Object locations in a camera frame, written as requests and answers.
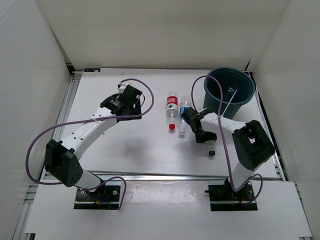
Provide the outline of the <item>dark label plastic bottle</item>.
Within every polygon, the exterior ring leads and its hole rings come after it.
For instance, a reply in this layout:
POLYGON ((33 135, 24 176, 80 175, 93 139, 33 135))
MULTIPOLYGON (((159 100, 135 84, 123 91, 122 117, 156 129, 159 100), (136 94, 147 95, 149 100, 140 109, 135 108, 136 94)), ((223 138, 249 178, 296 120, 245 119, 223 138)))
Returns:
POLYGON ((214 140, 208 144, 208 156, 210 158, 213 158, 216 155, 215 145, 216 145, 216 142, 214 140))

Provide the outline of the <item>aluminium table frame rail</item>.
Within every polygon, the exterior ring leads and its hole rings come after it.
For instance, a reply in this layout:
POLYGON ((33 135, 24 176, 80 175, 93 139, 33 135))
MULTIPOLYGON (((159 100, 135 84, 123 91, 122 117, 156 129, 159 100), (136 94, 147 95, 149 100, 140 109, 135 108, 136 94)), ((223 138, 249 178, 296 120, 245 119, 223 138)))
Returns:
MULTIPOLYGON (((82 72, 76 72, 72 63, 66 63, 67 70, 70 74, 70 80, 68 82, 68 86, 66 88, 63 102, 59 110, 59 115, 57 117, 57 124, 63 123, 67 121, 67 118, 70 114, 72 103, 75 99, 75 95, 79 86, 80 78, 82 72)), ((34 233, 25 233, 26 224, 29 218, 29 214, 31 211, 31 207, 33 201, 36 196, 36 192, 38 189, 38 185, 35 183, 31 183, 28 186, 25 198, 23 200, 22 210, 13 234, 13 240, 34 240, 35 234, 34 233)))

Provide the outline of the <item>dark green plastic bin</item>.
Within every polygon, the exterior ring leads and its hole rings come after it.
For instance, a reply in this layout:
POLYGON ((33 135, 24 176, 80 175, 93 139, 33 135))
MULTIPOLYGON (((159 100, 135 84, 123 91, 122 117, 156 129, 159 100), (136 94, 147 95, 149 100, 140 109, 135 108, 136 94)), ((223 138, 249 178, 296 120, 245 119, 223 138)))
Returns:
POLYGON ((217 114, 220 99, 223 97, 220 113, 228 119, 232 119, 255 93, 255 83, 250 74, 230 67, 220 67, 210 71, 203 87, 205 91, 203 107, 217 114), (236 88, 237 92, 227 93, 228 87, 236 88))

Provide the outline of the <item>red label plastic bottle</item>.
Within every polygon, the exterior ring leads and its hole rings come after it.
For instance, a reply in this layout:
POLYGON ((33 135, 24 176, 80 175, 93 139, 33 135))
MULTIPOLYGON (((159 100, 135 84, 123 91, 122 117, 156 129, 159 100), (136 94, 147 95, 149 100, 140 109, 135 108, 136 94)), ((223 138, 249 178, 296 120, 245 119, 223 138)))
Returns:
POLYGON ((168 130, 174 132, 178 121, 178 95, 170 92, 166 98, 166 117, 168 130))

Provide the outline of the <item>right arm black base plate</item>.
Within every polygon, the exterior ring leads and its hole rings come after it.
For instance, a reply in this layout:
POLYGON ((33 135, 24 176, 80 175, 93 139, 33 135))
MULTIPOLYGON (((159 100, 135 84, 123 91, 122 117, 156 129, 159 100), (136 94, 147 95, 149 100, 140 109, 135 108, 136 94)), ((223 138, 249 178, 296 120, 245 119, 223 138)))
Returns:
POLYGON ((209 196, 211 212, 257 211, 255 193, 251 184, 238 192, 229 191, 224 184, 208 185, 204 191, 209 196))

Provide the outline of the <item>blue label crushed bottle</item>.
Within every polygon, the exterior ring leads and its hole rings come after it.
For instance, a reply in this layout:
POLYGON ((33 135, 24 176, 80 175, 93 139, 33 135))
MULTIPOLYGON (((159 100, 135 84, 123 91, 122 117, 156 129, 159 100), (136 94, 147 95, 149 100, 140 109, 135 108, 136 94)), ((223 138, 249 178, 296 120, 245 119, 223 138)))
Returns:
POLYGON ((182 114, 184 113, 185 110, 187 110, 189 107, 192 105, 192 100, 191 96, 183 96, 180 99, 180 105, 179 105, 179 127, 178 127, 178 137, 179 138, 184 138, 188 129, 188 124, 187 122, 183 119, 182 114))

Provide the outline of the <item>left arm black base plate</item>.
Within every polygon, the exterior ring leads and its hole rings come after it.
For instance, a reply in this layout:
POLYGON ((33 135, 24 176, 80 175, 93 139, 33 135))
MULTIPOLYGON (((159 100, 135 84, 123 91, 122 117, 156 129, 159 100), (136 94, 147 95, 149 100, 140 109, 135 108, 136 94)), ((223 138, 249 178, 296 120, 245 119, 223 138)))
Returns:
POLYGON ((121 182, 111 181, 102 188, 102 194, 78 189, 73 208, 75 210, 117 210, 120 206, 121 182))

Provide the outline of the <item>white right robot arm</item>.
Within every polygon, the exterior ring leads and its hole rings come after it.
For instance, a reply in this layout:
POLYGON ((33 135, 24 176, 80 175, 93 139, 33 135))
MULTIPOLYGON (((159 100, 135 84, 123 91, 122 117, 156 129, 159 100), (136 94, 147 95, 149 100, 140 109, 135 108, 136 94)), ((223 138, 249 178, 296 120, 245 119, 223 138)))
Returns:
POLYGON ((198 112, 192 107, 186 109, 181 116, 195 134, 198 144, 216 141, 218 137, 214 130, 219 129, 229 173, 224 193, 230 200, 236 200, 242 195, 244 186, 257 175, 256 171, 260 166, 275 154, 272 141, 257 120, 235 121, 207 109, 198 112), (224 131, 230 132, 232 136, 238 159, 234 169, 231 167, 224 131))

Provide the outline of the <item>blue sticker label left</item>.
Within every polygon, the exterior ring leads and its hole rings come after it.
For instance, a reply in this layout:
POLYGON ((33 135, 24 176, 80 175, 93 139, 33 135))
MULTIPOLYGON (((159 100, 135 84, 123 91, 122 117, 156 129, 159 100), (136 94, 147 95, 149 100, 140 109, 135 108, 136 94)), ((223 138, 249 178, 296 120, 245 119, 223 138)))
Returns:
POLYGON ((88 72, 88 73, 99 73, 101 71, 101 69, 100 68, 85 68, 83 71, 88 72))

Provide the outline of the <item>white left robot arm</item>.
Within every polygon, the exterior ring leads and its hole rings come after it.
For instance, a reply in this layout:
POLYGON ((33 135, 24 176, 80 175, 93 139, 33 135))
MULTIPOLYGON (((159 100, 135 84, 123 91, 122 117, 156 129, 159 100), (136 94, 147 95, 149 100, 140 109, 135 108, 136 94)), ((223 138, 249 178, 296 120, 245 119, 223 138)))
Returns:
POLYGON ((50 140, 45 148, 45 170, 66 187, 76 186, 84 189, 93 200, 102 199, 105 195, 105 188, 101 185, 103 181, 84 170, 79 160, 106 130, 119 121, 126 121, 125 116, 141 114, 141 95, 140 90, 126 85, 119 93, 107 97, 100 103, 91 117, 93 121, 83 123, 77 130, 59 141, 50 140), (112 116, 123 118, 97 120, 112 116))

